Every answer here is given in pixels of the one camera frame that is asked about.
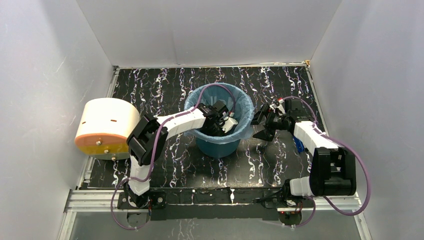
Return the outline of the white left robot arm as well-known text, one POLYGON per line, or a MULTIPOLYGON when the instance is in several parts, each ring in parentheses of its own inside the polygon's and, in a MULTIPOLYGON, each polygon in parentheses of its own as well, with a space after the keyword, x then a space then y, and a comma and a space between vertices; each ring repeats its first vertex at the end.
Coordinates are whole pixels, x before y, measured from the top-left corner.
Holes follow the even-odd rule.
POLYGON ((237 125, 234 113, 222 101, 214 105, 199 103, 167 116, 143 115, 126 140, 131 167, 123 189, 128 204, 141 209, 149 203, 153 165, 169 138, 190 130, 199 130, 211 137, 224 137, 237 125))

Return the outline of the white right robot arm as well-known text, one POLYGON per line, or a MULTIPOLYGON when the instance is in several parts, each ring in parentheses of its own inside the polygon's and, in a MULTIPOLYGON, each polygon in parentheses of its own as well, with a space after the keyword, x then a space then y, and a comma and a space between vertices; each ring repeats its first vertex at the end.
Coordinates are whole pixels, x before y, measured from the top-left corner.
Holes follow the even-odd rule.
POLYGON ((297 151, 312 155, 309 176, 285 180, 280 190, 256 198, 255 204, 283 202, 295 207, 305 197, 352 196, 357 190, 356 158, 351 150, 328 138, 317 124, 317 116, 299 97, 284 97, 265 103, 254 114, 252 125, 263 123, 253 138, 271 142, 277 131, 291 133, 297 151))

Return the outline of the teal plastic trash bin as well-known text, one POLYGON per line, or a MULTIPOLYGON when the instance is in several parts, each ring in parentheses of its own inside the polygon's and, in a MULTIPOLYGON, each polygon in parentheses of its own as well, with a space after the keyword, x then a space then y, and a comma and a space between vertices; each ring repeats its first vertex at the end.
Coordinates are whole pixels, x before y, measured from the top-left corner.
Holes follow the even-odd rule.
POLYGON ((231 155, 237 150, 240 141, 241 140, 239 139, 225 144, 217 144, 199 138, 195 140, 197 147, 203 154, 215 159, 224 158, 231 155))

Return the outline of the light blue plastic bag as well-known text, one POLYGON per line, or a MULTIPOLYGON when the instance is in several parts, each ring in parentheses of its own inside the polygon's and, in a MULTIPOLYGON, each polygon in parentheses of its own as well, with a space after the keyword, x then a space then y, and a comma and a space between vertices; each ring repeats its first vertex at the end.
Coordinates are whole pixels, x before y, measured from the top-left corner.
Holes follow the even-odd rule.
POLYGON ((241 139, 249 139, 253 134, 251 121, 255 107, 251 97, 240 88, 223 82, 210 83, 208 88, 204 85, 192 91, 185 100, 184 109, 193 107, 198 100, 205 105, 213 105, 217 101, 225 103, 229 111, 234 112, 233 118, 238 124, 225 136, 209 136, 198 129, 186 131, 185 136, 194 136, 212 144, 228 144, 241 139))

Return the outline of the blue stapler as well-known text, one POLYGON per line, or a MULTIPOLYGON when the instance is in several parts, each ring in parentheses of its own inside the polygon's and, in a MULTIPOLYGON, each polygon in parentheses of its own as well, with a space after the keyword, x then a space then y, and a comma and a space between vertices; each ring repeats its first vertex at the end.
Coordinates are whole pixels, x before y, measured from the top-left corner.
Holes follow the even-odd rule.
POLYGON ((304 144, 302 143, 301 140, 299 140, 297 137, 293 136, 293 141, 295 143, 296 150, 299 154, 305 151, 304 144))

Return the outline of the cream orange round container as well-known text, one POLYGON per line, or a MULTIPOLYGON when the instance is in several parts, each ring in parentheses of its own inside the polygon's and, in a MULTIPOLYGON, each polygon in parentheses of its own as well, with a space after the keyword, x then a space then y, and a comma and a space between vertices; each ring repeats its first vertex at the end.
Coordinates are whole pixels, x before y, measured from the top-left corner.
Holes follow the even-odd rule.
POLYGON ((128 159, 127 138, 139 120, 139 111, 125 100, 92 99, 84 106, 74 143, 81 152, 99 160, 128 159))

